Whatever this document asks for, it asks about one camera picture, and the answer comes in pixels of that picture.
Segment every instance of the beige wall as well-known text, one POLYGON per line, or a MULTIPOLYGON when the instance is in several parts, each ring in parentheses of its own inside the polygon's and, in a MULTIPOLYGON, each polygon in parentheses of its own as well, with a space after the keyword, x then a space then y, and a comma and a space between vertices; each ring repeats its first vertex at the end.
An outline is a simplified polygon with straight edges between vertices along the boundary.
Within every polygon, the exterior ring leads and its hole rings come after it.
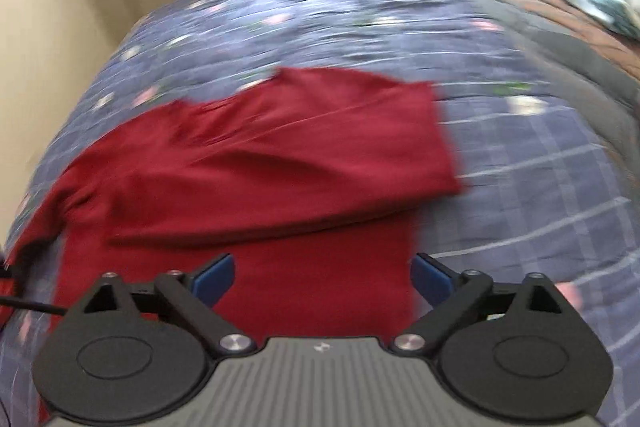
POLYGON ((115 47, 90 0, 0 0, 0 235, 48 142, 115 47))

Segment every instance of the bed sheet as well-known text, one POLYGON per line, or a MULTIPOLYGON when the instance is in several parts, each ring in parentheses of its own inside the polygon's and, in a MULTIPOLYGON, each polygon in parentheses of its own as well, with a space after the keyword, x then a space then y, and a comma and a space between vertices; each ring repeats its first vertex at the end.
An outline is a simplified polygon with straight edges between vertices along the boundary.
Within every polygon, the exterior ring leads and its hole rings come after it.
MULTIPOLYGON (((435 82, 468 190, 423 208, 416 248, 499 280, 529 271, 576 280, 584 317, 616 366, 601 417, 613 426, 640 425, 640 229, 633 206, 596 135, 469 0, 177 0, 153 12, 50 144, 8 247, 65 166, 119 123, 176 98, 232 95, 279 66, 435 82)), ((50 299, 62 241, 35 267, 30 298, 50 299)), ((22 312, 2 336, 0 397, 13 427, 37 423, 30 363, 46 330, 46 316, 22 312)))

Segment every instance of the silver bolt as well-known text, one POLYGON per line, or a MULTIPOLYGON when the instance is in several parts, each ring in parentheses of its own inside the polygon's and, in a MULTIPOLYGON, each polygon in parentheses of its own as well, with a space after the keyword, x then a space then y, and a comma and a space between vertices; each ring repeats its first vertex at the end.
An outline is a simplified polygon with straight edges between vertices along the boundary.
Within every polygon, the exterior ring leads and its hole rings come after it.
POLYGON ((404 335, 398 335, 394 340, 394 344, 403 351, 418 351, 418 349, 424 347, 425 341, 420 335, 405 333, 404 335))
POLYGON ((232 333, 226 337, 220 339, 220 346, 232 353, 241 353, 246 351, 252 345, 251 339, 246 335, 240 335, 239 333, 232 333))

